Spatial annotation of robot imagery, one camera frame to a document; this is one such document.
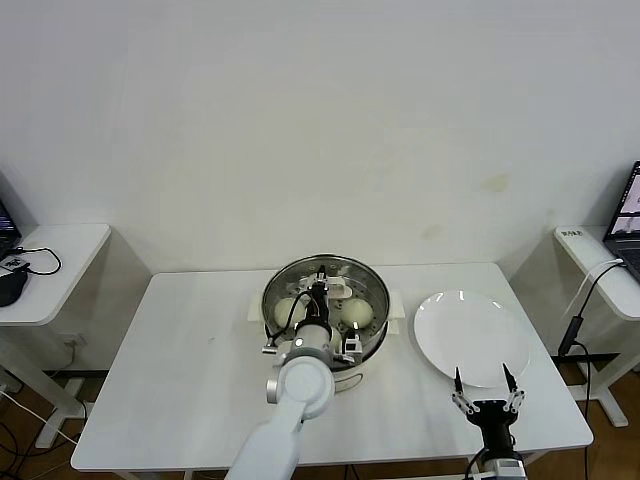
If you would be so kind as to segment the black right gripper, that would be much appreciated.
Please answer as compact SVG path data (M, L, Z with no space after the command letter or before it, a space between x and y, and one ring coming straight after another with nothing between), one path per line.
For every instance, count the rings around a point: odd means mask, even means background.
M508 366L502 364L509 396L507 400L476 400L472 402L464 393L459 368L455 369L452 401L463 414L470 414L469 421L477 426L484 440L510 440L510 426L515 413L525 399L526 392L519 388Z

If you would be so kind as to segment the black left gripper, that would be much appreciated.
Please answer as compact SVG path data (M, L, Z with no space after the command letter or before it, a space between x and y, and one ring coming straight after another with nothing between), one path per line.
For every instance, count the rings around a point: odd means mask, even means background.
M326 268L320 267L316 272L316 279L325 280L326 278ZM328 287L323 282L315 282L311 285L309 290L310 301L307 305L307 313L305 316L306 320L317 325L329 325L327 290Z

